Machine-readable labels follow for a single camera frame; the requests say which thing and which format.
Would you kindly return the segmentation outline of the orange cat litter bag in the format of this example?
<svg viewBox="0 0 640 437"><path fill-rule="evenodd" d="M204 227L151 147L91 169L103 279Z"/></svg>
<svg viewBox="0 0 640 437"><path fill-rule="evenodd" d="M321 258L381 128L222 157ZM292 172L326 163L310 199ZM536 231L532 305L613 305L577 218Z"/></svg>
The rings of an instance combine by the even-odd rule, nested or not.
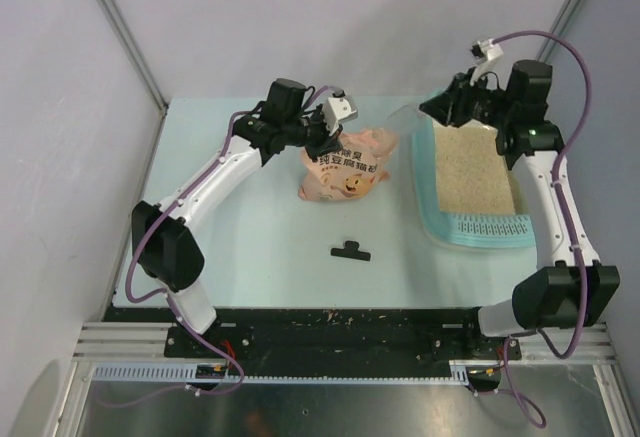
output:
<svg viewBox="0 0 640 437"><path fill-rule="evenodd" d="M305 151L301 161L306 175L298 196L305 201L350 201L369 194L387 181L392 154L399 135L386 128L365 128L340 136L341 149L313 161Z"/></svg>

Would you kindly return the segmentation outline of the clear plastic scoop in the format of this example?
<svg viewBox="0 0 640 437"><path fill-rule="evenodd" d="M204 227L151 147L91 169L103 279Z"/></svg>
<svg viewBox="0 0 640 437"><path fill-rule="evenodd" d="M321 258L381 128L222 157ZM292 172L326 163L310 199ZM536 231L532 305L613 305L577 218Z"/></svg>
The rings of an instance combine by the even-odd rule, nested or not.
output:
<svg viewBox="0 0 640 437"><path fill-rule="evenodd" d="M399 137L405 137L419 131L431 121L431 117L422 112L418 104L408 104L390 114L384 127Z"/></svg>

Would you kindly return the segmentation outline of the black bag clip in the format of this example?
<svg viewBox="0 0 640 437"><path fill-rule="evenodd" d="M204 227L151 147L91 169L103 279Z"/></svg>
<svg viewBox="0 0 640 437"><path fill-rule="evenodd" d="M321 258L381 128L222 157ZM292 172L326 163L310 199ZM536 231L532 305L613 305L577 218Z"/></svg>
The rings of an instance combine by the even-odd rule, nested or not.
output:
<svg viewBox="0 0 640 437"><path fill-rule="evenodd" d="M360 248L360 243L354 240L346 240L342 247L333 247L330 250L333 257L358 260L364 262L371 261L371 253Z"/></svg>

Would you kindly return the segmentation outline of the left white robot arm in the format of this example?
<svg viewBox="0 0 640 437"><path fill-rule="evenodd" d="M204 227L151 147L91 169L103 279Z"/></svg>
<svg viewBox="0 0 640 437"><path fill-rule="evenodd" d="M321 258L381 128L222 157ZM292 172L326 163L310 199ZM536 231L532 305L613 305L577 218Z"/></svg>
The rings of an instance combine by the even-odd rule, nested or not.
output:
<svg viewBox="0 0 640 437"><path fill-rule="evenodd" d="M132 258L125 277L129 302L149 294L132 292L135 269L158 283L178 321L188 330L186 344L197 355L214 354L221 344L214 305L200 281L205 266L195 233L201 221L246 178L287 147L303 149L311 160L340 150L346 122L356 119L353 98L335 86L321 88L285 78L272 82L267 97L230 117L219 150L173 194L131 212Z"/></svg>

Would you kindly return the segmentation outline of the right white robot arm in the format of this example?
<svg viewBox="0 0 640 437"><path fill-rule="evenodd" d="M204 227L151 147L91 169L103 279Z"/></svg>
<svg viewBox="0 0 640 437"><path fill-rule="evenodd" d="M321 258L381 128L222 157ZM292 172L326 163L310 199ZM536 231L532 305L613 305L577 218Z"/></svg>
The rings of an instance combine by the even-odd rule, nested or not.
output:
<svg viewBox="0 0 640 437"><path fill-rule="evenodd" d="M496 151L518 183L534 232L536 272L510 299L481 307L478 323L461 333L473 358L493 351L497 337L591 327L620 285L618 269L602 263L582 226L561 156L568 146L546 118L552 75L546 63L520 60L505 88L490 89L486 76L469 69L419 106L445 127L477 121L496 130Z"/></svg>

